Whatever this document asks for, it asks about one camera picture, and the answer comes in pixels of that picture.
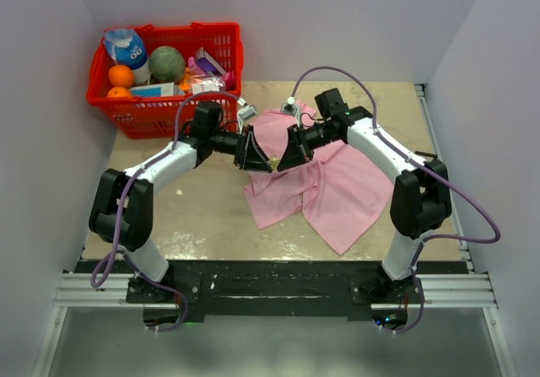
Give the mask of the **gold rhinestone brooch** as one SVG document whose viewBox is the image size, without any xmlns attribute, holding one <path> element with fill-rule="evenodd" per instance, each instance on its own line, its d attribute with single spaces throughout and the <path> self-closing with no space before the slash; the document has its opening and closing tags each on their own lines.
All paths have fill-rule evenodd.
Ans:
<svg viewBox="0 0 540 377">
<path fill-rule="evenodd" d="M 276 156 L 271 157 L 268 160 L 268 164 L 269 164 L 270 168 L 272 169 L 272 171 L 277 171 L 278 167 L 279 167 L 279 164 L 280 164 L 280 158 L 278 158 Z"/>
</svg>

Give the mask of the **pink garment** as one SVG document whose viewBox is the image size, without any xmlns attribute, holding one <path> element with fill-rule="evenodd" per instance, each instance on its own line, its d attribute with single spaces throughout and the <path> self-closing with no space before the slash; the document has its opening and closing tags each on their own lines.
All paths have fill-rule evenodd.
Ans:
<svg viewBox="0 0 540 377">
<path fill-rule="evenodd" d="M 296 212 L 339 255 L 382 215 L 393 184 L 363 153 L 341 140 L 284 172 L 252 172 L 244 196 L 259 229 Z"/>
</svg>

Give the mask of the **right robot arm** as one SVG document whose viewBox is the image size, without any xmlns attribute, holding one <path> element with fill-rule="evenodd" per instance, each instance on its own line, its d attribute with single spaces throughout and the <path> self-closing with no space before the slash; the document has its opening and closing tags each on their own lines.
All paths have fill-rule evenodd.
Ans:
<svg viewBox="0 0 540 377">
<path fill-rule="evenodd" d="M 341 141 L 366 156 L 393 184 L 390 216 L 396 233 L 381 263 L 386 274 L 376 282 L 378 298 L 396 303 L 405 293 L 403 279 L 410 277 L 424 239 L 451 216 L 449 187 L 427 174 L 434 172 L 448 179 L 439 159 L 427 162 L 390 137 L 375 123 L 375 114 L 364 107 L 349 108 L 334 88 L 315 97 L 322 121 L 311 127 L 301 119 L 287 128 L 288 141 L 278 171 L 301 166 L 313 160 L 317 148 Z"/>
</svg>

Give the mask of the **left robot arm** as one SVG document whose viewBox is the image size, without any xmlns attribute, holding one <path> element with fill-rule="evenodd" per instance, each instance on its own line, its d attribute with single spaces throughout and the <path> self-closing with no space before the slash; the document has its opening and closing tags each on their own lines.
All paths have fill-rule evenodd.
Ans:
<svg viewBox="0 0 540 377">
<path fill-rule="evenodd" d="M 257 116 L 256 107 L 244 100 L 238 104 L 236 130 L 228 130 L 219 103 L 202 100 L 191 120 L 176 123 L 174 137 L 159 153 L 126 170 L 108 169 L 101 175 L 89 229 L 110 243 L 111 251 L 93 270 L 92 287 L 105 282 L 116 255 L 123 253 L 148 278 L 144 291 L 154 302 L 165 303 L 173 297 L 175 283 L 165 276 L 169 262 L 151 240 L 155 195 L 214 152 L 231 155 L 240 170 L 272 170 L 248 122 Z"/>
</svg>

